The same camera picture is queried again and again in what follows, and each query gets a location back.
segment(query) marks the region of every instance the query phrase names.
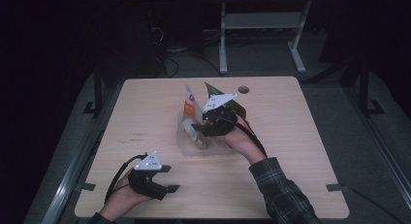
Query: person's right hand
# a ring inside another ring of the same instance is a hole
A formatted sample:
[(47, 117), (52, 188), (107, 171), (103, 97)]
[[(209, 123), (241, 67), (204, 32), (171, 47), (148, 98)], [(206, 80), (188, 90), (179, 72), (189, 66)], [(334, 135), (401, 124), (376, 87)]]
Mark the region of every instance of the person's right hand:
[[(240, 116), (237, 116), (237, 119), (238, 124), (251, 131), (248, 127), (248, 122), (246, 123), (245, 120)], [(267, 158), (263, 154), (263, 152), (253, 143), (253, 141), (238, 127), (235, 127), (230, 133), (222, 136), (222, 138), (229, 147), (242, 154), (248, 160), (250, 165), (253, 165)]]

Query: person's left hand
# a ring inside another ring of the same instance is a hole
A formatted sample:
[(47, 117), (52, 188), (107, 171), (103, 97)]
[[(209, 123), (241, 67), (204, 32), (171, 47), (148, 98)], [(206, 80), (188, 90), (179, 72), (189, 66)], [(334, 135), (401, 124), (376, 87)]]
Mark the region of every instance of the person's left hand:
[(107, 218), (109, 221), (114, 221), (115, 219), (123, 216), (128, 211), (130, 211), (136, 205), (152, 200), (150, 197), (138, 194), (130, 187), (128, 175), (132, 169), (130, 169), (115, 185), (114, 190), (109, 197), (109, 200), (105, 203), (100, 214)]

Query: table leg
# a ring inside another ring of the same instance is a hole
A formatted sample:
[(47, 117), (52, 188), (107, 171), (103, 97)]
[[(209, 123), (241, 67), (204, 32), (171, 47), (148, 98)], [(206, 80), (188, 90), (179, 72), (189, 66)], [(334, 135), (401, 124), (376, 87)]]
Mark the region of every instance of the table leg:
[(299, 71), (299, 73), (305, 73), (305, 67), (304, 67), (304, 64), (302, 63), (300, 54), (297, 50), (297, 46), (299, 45), (300, 37), (302, 34), (302, 29), (304, 28), (310, 5), (311, 5), (311, 1), (305, 2), (304, 9), (300, 16), (299, 25), (297, 27), (296, 38), (294, 39), (293, 42), (288, 43), (288, 48), (291, 52), (291, 55), (293, 56), (294, 62), (296, 63), (297, 70)]

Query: orange label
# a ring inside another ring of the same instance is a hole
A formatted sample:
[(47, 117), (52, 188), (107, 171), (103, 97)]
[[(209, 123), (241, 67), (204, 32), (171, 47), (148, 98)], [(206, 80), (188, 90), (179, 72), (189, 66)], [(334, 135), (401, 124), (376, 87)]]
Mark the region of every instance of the orange label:
[(187, 102), (184, 103), (184, 112), (187, 112), (189, 115), (196, 116), (196, 111), (194, 110), (194, 106)]

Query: white desk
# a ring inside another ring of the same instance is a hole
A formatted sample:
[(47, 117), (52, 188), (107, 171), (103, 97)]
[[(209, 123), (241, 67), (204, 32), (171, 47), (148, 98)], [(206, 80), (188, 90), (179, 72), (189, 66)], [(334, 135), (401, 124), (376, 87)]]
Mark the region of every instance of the white desk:
[(86, 180), (96, 184), (95, 189), (81, 192), (77, 216), (89, 217), (101, 209), (111, 180), (124, 162), (157, 150), (162, 163), (172, 169), (153, 181), (181, 186), (163, 201), (141, 204), (126, 216), (269, 218), (242, 156), (188, 157), (176, 145), (177, 114), (183, 109), (185, 84), (203, 105), (207, 100), (205, 81), (226, 93), (248, 86), (250, 92), (239, 93), (236, 101), (247, 109), (247, 119), (267, 154), (278, 158), (286, 176), (308, 197), (319, 218), (348, 216), (342, 193), (326, 188), (337, 180), (300, 85), (290, 77), (127, 80)]

